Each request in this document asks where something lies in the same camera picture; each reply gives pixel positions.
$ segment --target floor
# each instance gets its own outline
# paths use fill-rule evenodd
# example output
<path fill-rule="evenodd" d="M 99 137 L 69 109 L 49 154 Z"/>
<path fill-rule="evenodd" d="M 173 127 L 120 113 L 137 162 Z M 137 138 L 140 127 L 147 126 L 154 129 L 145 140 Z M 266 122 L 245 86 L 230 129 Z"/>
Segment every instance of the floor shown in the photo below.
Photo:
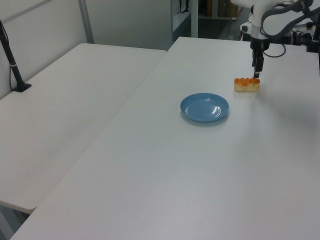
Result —
<path fill-rule="evenodd" d="M 249 8 L 242 8 L 236 20 L 231 21 L 230 32 L 229 20 L 203 19 L 198 20 L 198 37 L 202 39 L 238 40 L 240 25 L 248 20 Z M 191 37 L 191 24 L 188 24 L 180 37 Z"/>

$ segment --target black stand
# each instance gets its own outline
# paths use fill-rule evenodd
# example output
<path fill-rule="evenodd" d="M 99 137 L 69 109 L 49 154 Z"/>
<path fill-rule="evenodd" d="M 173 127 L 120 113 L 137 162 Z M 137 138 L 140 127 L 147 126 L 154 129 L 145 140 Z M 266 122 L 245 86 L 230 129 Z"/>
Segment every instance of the black stand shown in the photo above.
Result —
<path fill-rule="evenodd" d="M 22 93 L 25 90 L 27 90 L 28 88 L 30 88 L 31 84 L 25 83 L 22 80 L 22 77 L 20 75 L 18 66 L 16 64 L 16 60 L 14 58 L 14 55 L 11 52 L 11 49 L 10 49 L 10 46 L 9 46 L 9 41 L 8 41 L 8 39 L 6 37 L 5 28 L 4 28 L 1 20 L 0 20 L 0 41 L 2 43 L 5 55 L 8 58 L 10 67 L 12 69 L 12 72 L 13 72 L 15 80 L 16 80 L 16 88 L 13 89 L 13 91 Z"/>
<path fill-rule="evenodd" d="M 320 15 L 318 21 L 316 22 L 316 27 L 313 35 L 313 39 L 308 46 L 306 46 L 306 51 L 309 53 L 318 53 L 319 52 L 319 36 L 320 36 Z"/>

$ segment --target metal pole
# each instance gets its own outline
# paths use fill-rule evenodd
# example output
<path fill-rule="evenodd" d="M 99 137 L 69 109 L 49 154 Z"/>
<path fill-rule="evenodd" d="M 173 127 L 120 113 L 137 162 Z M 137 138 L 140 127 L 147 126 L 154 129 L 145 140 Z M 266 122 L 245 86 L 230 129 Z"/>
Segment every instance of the metal pole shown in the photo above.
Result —
<path fill-rule="evenodd" d="M 198 5 L 199 0 L 191 0 L 191 37 L 198 37 Z"/>

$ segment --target white table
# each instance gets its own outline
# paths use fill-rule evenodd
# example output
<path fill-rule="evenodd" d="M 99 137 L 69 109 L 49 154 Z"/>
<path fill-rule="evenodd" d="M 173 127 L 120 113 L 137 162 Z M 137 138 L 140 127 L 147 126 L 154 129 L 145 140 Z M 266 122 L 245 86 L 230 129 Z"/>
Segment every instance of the white table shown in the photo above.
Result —
<path fill-rule="evenodd" d="M 237 93 L 249 44 L 179 38 L 12 240 L 318 240 L 318 55 L 287 46 Z M 184 118 L 197 92 L 228 118 Z"/>
<path fill-rule="evenodd" d="M 166 52 L 80 44 L 0 101 L 0 204 L 31 213 Z"/>

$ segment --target bread roll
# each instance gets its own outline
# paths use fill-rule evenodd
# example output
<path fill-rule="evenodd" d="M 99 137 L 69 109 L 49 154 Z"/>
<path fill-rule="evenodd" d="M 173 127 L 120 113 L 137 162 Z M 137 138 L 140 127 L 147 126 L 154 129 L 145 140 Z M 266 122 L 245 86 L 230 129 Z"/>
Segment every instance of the bread roll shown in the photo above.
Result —
<path fill-rule="evenodd" d="M 260 88 L 258 78 L 236 78 L 234 79 L 234 90 L 237 92 L 254 92 Z"/>

